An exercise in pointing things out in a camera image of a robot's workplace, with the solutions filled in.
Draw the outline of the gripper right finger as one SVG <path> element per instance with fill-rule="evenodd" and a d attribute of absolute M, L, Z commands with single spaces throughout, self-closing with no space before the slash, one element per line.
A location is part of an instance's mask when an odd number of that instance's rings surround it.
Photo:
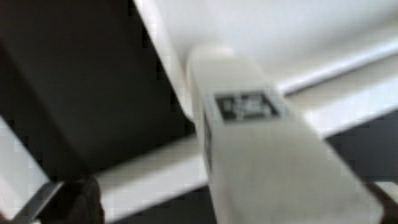
<path fill-rule="evenodd" d="M 374 195 L 383 203 L 384 211 L 388 214 L 398 214 L 398 203 L 395 202 L 391 196 L 384 192 L 383 188 L 375 183 L 367 184 L 370 191 L 374 192 Z"/>

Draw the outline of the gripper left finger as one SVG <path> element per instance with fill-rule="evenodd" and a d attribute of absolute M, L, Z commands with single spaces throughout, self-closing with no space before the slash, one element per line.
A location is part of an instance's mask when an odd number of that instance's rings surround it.
<path fill-rule="evenodd" d="M 105 224 L 102 189 L 95 177 L 49 182 L 31 197 L 11 224 Z"/>

